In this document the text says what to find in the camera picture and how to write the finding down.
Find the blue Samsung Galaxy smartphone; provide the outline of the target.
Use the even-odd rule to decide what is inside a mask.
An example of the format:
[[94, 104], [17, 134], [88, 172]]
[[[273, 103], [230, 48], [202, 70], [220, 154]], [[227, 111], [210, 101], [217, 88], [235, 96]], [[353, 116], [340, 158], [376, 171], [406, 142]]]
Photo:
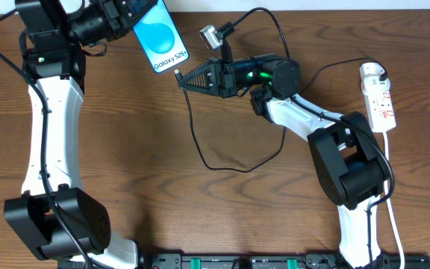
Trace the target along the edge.
[[133, 32], [156, 73], [162, 73], [190, 57], [164, 0], [157, 1], [133, 27]]

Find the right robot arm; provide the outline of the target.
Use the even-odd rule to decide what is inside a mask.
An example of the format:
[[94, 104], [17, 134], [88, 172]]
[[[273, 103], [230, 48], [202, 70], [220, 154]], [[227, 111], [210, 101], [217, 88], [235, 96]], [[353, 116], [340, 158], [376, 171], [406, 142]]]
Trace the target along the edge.
[[221, 57], [185, 75], [176, 71], [175, 77], [185, 93], [222, 98], [248, 93], [258, 116], [307, 141], [320, 186], [338, 208], [342, 265], [381, 268], [375, 212], [390, 198], [383, 189], [394, 174], [363, 114], [333, 113], [304, 99], [293, 59], [275, 54], [233, 59], [227, 43]]

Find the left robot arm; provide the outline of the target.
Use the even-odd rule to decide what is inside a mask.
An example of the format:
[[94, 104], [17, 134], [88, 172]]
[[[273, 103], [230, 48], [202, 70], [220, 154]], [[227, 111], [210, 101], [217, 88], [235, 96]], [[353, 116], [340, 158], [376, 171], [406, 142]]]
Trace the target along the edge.
[[32, 107], [31, 151], [21, 195], [4, 217], [39, 260], [62, 268], [136, 268], [137, 244], [115, 233], [107, 209], [84, 191], [78, 120], [90, 47], [124, 37], [153, 1], [85, 1], [67, 13], [59, 1], [23, 0], [20, 74]]

